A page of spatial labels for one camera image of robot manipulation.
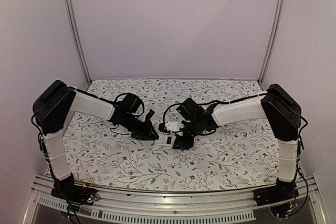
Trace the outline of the right aluminium frame post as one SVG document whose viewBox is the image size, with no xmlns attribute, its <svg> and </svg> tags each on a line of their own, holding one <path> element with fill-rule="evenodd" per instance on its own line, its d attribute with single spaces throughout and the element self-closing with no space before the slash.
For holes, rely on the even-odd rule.
<svg viewBox="0 0 336 224">
<path fill-rule="evenodd" d="M 272 52 L 275 46 L 278 29 L 279 29 L 279 25 L 281 21 L 281 14 L 282 14 L 282 10 L 284 7 L 284 2 L 285 0 L 276 1 L 276 9 L 275 9 L 275 14 L 274 14 L 273 21 L 272 21 L 271 31 L 270 31 L 269 39 L 267 42 L 265 56 L 264 56 L 263 63 L 261 65 L 261 70 L 260 70 L 259 77 L 258 77 L 258 83 L 260 85 L 262 85 L 262 83 L 264 82 L 264 79 L 266 77 L 268 67 L 271 61 L 271 56 L 272 56 Z"/>
</svg>

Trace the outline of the aluminium frame post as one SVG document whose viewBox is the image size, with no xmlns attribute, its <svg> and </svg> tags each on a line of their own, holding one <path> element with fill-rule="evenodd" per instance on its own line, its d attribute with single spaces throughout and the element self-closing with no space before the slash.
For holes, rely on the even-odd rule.
<svg viewBox="0 0 336 224">
<path fill-rule="evenodd" d="M 264 79 L 266 77 L 268 67 L 271 61 L 271 56 L 272 56 L 272 52 L 275 46 L 278 29 L 279 29 L 279 25 L 281 21 L 281 14 L 282 14 L 282 10 L 284 7 L 284 2 L 285 0 L 276 1 L 276 9 L 275 9 L 275 14 L 274 14 L 273 21 L 272 21 L 271 31 L 270 31 L 269 39 L 267 42 L 265 56 L 264 56 L 263 63 L 261 65 L 261 70 L 260 70 L 259 77 L 258 77 L 258 83 L 260 85 L 262 85 L 262 83 L 264 82 Z"/>
<path fill-rule="evenodd" d="M 81 67 L 86 83 L 90 84 L 92 82 L 92 79 L 89 73 L 89 68 L 87 65 L 87 61 L 85 59 L 85 54 L 83 51 L 83 47 L 82 47 L 82 43 L 81 43 L 79 31 L 78 31 L 74 6 L 72 3 L 72 0 L 64 0 L 64 2 L 65 2 L 65 8 L 66 8 L 66 12 L 67 12 L 68 20 L 69 20 L 70 31 L 72 34 L 73 43 L 76 49 L 79 64 L 80 64 L 80 67 Z"/>
</svg>

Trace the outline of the left aluminium frame post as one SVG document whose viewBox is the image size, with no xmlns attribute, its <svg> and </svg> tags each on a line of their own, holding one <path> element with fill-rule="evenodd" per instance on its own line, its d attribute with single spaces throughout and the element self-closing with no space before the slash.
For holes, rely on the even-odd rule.
<svg viewBox="0 0 336 224">
<path fill-rule="evenodd" d="M 68 20 L 69 20 L 70 31 L 72 34 L 73 43 L 76 49 L 79 64 L 80 64 L 80 67 L 81 67 L 86 83 L 90 84 L 92 82 L 92 79 L 89 73 L 89 68 L 87 65 L 87 61 L 85 59 L 85 54 L 83 51 L 83 47 L 82 47 L 82 43 L 81 43 L 79 31 L 78 31 L 74 6 L 72 3 L 72 0 L 64 0 L 64 2 L 65 2 L 65 8 L 66 8 L 66 12 L 67 12 Z"/>
</svg>

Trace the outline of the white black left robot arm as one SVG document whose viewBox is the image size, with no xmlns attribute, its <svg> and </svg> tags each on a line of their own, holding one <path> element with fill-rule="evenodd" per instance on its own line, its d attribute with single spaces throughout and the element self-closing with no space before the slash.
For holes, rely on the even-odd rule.
<svg viewBox="0 0 336 224">
<path fill-rule="evenodd" d="M 57 190 L 67 200 L 78 195 L 78 188 L 69 179 L 71 170 L 64 146 L 66 134 L 75 114 L 98 118 L 125 128 L 139 141 L 159 139 L 151 118 L 155 112 L 145 111 L 144 102 L 131 92 L 108 100 L 55 80 L 33 103 L 31 123 L 39 133 L 41 150 L 45 152 L 50 172 L 58 182 Z"/>
</svg>

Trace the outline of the floral patterned table mat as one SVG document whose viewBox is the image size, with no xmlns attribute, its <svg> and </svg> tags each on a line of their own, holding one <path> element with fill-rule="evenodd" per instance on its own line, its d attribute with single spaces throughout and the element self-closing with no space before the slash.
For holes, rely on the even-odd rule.
<svg viewBox="0 0 336 224">
<path fill-rule="evenodd" d="M 114 100 L 138 95 L 154 110 L 154 126 L 181 121 L 173 104 L 230 101 L 261 92 L 253 81 L 125 79 L 96 80 L 88 92 Z M 156 191 L 212 191 L 273 185 L 278 176 L 278 142 L 265 119 L 231 123 L 173 150 L 131 138 L 122 127 L 77 113 L 63 137 L 70 170 L 78 182 Z"/>
</svg>

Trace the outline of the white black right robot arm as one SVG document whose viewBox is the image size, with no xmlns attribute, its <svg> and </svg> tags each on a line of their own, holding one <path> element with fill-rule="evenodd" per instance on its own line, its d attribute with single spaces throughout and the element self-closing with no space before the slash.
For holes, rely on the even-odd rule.
<svg viewBox="0 0 336 224">
<path fill-rule="evenodd" d="M 278 176 L 271 196 L 276 201 L 291 194 L 297 174 L 300 152 L 303 149 L 300 105 L 278 84 L 272 84 L 265 92 L 232 101 L 211 101 L 198 104 L 188 98 L 175 104 L 182 122 L 167 122 L 159 125 L 162 133 L 175 136 L 173 149 L 189 150 L 195 139 L 209 136 L 221 128 L 224 133 L 230 129 L 243 133 L 238 124 L 257 121 L 246 138 L 261 138 L 259 131 L 266 132 L 278 141 L 278 162 L 275 170 Z"/>
</svg>

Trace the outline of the white remote control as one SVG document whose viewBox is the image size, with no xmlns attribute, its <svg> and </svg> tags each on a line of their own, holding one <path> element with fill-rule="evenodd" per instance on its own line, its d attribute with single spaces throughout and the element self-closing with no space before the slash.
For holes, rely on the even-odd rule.
<svg viewBox="0 0 336 224">
<path fill-rule="evenodd" d="M 172 148 L 176 139 L 175 134 L 159 134 L 159 139 L 154 141 L 154 145 Z"/>
</svg>

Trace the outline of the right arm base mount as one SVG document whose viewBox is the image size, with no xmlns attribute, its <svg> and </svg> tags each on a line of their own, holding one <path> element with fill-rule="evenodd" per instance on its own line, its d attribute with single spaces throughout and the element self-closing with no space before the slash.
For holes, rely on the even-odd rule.
<svg viewBox="0 0 336 224">
<path fill-rule="evenodd" d="M 257 206 L 269 205 L 299 196 L 296 183 L 277 181 L 276 185 L 253 191 Z"/>
</svg>

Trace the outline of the aluminium front rail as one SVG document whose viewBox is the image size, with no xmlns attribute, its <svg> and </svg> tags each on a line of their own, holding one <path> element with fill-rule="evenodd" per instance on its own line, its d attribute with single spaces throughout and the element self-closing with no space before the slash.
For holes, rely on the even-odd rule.
<svg viewBox="0 0 336 224">
<path fill-rule="evenodd" d="M 260 205 L 253 188 L 227 191 L 143 191 L 92 185 L 99 200 L 67 210 L 54 182 L 37 175 L 23 223 L 331 223 L 313 176 L 297 180 L 298 197 Z"/>
</svg>

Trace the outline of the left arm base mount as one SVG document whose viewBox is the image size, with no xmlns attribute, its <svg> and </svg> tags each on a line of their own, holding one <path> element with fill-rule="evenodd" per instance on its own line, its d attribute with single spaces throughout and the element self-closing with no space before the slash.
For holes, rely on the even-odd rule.
<svg viewBox="0 0 336 224">
<path fill-rule="evenodd" d="M 76 205 L 93 205 L 100 199 L 97 190 L 91 188 L 89 183 L 75 185 L 65 180 L 54 183 L 51 195 Z"/>
</svg>

